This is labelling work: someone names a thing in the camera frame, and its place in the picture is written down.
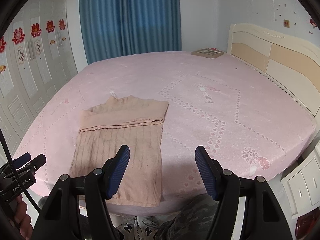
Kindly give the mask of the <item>person's left hand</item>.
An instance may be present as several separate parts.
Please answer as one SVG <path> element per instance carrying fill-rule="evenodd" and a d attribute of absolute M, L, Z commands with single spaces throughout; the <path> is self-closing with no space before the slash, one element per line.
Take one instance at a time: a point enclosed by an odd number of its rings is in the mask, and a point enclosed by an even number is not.
<path fill-rule="evenodd" d="M 17 207 L 14 216 L 14 221 L 20 225 L 20 234 L 24 239 L 31 239 L 33 226 L 31 225 L 31 217 L 27 214 L 27 204 L 20 194 L 16 198 Z"/>

